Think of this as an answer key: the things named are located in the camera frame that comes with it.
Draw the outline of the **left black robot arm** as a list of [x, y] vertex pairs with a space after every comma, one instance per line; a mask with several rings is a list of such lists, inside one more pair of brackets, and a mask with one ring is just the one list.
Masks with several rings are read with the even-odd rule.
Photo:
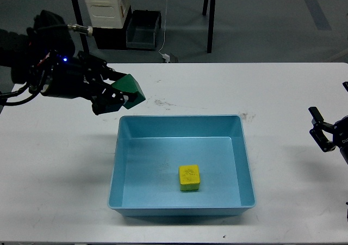
[[130, 109], [145, 100], [130, 74], [116, 72], [89, 53], [75, 52], [70, 31], [86, 36], [92, 27], [66, 24], [43, 10], [25, 35], [1, 30], [1, 66], [11, 69], [11, 80], [22, 87], [1, 94], [1, 106], [18, 106], [37, 95], [91, 101], [96, 115]]

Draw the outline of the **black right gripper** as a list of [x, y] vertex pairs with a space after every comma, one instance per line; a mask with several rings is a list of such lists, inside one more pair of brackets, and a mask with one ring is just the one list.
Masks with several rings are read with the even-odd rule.
[[[343, 82], [343, 87], [348, 91], [348, 82]], [[336, 147], [347, 163], [347, 116], [330, 124], [324, 121], [317, 107], [308, 108], [312, 115], [313, 128], [309, 130], [309, 134], [315, 140], [319, 148], [323, 152], [333, 151]]]

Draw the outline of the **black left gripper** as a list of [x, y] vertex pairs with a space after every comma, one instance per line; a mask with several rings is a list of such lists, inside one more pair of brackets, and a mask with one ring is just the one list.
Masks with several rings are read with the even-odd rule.
[[117, 72], [99, 57], [79, 51], [77, 57], [58, 57], [48, 71], [41, 89], [43, 96], [74, 99], [91, 99], [96, 115], [117, 112], [127, 103], [133, 103], [136, 93], [119, 89], [116, 83], [103, 83], [109, 79], [118, 81], [125, 73]]

